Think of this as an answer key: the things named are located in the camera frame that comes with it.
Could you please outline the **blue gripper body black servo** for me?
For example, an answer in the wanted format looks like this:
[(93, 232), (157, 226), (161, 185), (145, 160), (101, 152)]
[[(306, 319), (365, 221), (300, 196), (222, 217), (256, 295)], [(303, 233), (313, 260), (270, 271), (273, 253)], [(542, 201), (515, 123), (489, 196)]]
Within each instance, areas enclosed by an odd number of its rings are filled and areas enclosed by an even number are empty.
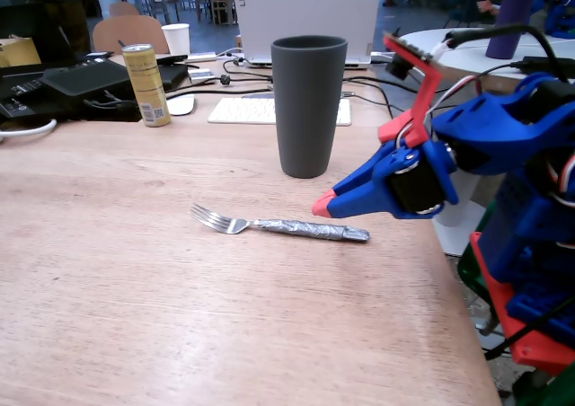
[(448, 143), (428, 140), (408, 147), (402, 140), (392, 152), (390, 164), (394, 170), (387, 185), (403, 212), (415, 216), (434, 215), (446, 203), (457, 204), (455, 184), (456, 158)]

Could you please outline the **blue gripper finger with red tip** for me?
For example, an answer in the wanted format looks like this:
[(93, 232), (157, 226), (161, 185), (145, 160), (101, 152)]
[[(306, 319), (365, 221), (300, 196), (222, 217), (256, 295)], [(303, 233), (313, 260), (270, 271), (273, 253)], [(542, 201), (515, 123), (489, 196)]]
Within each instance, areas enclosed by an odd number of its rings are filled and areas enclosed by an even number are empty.
[(417, 168), (420, 149), (409, 148), (404, 142), (397, 147), (388, 141), (363, 165), (333, 187), (336, 196), (364, 196), (371, 193), (391, 194), (391, 179)]
[(395, 217), (405, 214), (397, 197), (383, 179), (352, 176), (327, 190), (312, 206), (315, 216), (347, 218), (385, 212)]

